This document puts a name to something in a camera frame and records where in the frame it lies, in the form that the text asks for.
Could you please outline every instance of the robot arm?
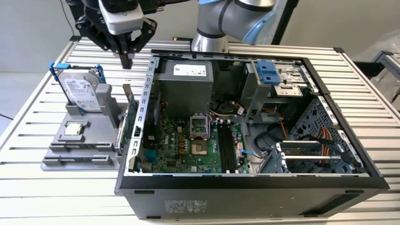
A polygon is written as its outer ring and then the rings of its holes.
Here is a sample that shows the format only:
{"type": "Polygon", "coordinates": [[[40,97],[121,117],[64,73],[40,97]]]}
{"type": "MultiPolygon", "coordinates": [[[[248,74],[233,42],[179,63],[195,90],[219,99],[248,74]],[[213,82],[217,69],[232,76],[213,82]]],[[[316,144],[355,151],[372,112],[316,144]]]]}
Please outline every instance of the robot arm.
{"type": "MultiPolygon", "coordinates": [[[[189,0],[65,0],[83,3],[83,15],[75,27],[103,50],[119,55],[124,69],[131,69],[140,52],[156,33],[157,22],[144,15],[163,11],[168,4],[189,0]],[[140,36],[132,40],[132,32],[140,36]]],[[[192,51],[228,52],[225,34],[253,45],[273,24],[275,0],[199,0],[197,35],[192,51]]]]}

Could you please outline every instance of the motherboard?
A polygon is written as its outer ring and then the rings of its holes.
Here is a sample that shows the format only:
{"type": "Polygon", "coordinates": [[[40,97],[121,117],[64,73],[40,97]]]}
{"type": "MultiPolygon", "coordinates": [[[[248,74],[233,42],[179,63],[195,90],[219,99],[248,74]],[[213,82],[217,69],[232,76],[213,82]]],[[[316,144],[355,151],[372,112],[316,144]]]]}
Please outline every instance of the motherboard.
{"type": "Polygon", "coordinates": [[[145,150],[144,172],[148,173],[227,173],[223,170],[227,158],[221,154],[221,147],[231,154],[229,160],[233,163],[233,170],[228,173],[248,173],[248,160],[244,149],[244,141],[240,126],[229,124],[228,134],[221,145],[219,137],[219,126],[221,124],[196,119],[192,120],[164,120],[160,129],[160,142],[155,149],[145,150]],[[208,138],[193,137],[191,129],[199,132],[209,131],[208,138]]]}

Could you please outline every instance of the white sticker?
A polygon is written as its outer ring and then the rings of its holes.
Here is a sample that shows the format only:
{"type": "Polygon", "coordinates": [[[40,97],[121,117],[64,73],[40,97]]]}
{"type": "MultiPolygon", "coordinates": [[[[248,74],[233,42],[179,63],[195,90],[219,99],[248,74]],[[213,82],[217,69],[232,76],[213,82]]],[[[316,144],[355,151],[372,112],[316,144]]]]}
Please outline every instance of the white sticker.
{"type": "Polygon", "coordinates": [[[92,88],[92,84],[85,80],[65,79],[67,88],[79,108],[85,111],[99,111],[100,105],[92,88]]]}
{"type": "Polygon", "coordinates": [[[173,66],[173,75],[176,76],[207,76],[205,65],[183,65],[173,66]]]}
{"type": "Polygon", "coordinates": [[[69,148],[69,149],[79,149],[80,146],[79,146],[79,145],[65,145],[65,148],[69,148]]]}
{"type": "Polygon", "coordinates": [[[237,110],[237,114],[241,116],[244,113],[244,108],[240,106],[239,110],[237,110]]]}
{"type": "Polygon", "coordinates": [[[72,158],[63,158],[61,162],[75,162],[75,159],[72,159],[72,158]]]}
{"type": "Polygon", "coordinates": [[[164,200],[168,213],[204,213],[208,200],[164,200]]]}

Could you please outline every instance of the slotted aluminum table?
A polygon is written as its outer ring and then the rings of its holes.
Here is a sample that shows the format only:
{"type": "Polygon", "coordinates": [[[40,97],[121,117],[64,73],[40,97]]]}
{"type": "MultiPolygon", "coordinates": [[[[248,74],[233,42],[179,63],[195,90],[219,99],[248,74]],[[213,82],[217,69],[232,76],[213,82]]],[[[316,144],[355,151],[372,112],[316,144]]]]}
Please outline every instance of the slotted aluminum table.
{"type": "MultiPolygon", "coordinates": [[[[88,39],[69,42],[57,62],[100,63],[112,94],[127,101],[121,85],[140,98],[151,49],[189,50],[189,42],[152,41],[136,54],[131,71],[88,39]]],[[[331,218],[301,220],[192,220],[189,224],[400,224],[400,115],[344,53],[332,48],[229,45],[231,53],[308,57],[360,138],[391,190],[331,218]]],[[[40,162],[65,114],[67,99],[49,73],[0,138],[0,224],[148,224],[124,197],[115,196],[116,171],[43,172],[40,162]]]]}

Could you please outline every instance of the metal frame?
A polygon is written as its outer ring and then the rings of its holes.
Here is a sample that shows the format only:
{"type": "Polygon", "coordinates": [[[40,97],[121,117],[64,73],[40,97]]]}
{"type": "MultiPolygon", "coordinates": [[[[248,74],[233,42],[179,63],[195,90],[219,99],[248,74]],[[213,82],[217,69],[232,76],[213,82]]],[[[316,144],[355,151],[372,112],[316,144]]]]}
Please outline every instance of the metal frame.
{"type": "MultiPolygon", "coordinates": [[[[100,63],[105,70],[108,83],[113,85],[113,97],[123,102],[127,101],[127,97],[119,86],[124,83],[131,83],[135,98],[140,99],[151,49],[188,51],[191,45],[188,41],[149,42],[141,53],[136,54],[131,71],[123,70],[119,59],[113,57],[112,53],[104,52],[87,38],[83,38],[79,43],[69,42],[59,59],[81,66],[93,66],[100,63]]],[[[316,47],[248,46],[231,43],[229,51],[237,54],[309,58],[321,80],[327,84],[332,101],[337,104],[391,187],[388,192],[329,218],[289,219],[281,220],[279,223],[397,224],[400,221],[400,123],[392,114],[396,114],[396,118],[399,118],[399,114],[391,110],[388,102],[381,100],[381,97],[376,97],[380,93],[348,57],[339,54],[332,48],[316,47]]],[[[69,223],[81,223],[84,218],[95,223],[111,223],[116,218],[120,222],[135,223],[137,218],[132,215],[133,212],[127,201],[120,200],[117,196],[111,197],[113,195],[111,188],[115,185],[117,172],[43,172],[39,169],[39,162],[52,140],[52,137],[45,136],[56,133],[60,126],[57,123],[64,116],[65,102],[61,90],[53,83],[51,75],[47,74],[7,132],[0,137],[0,187],[4,190],[0,197],[7,198],[9,203],[3,211],[4,217],[24,217],[17,220],[28,223],[37,219],[29,218],[32,216],[44,216],[40,220],[48,223],[60,221],[60,218],[55,216],[68,216],[69,223]],[[35,199],[43,206],[39,211],[37,205],[32,204],[35,199]],[[116,205],[121,208],[112,210],[115,209],[112,206],[116,205]],[[55,206],[57,206],[57,214],[53,211],[55,206]]],[[[221,223],[220,220],[191,220],[185,223],[203,224],[205,222],[221,223]]],[[[229,224],[276,222],[269,219],[224,220],[224,223],[229,224]]]]}

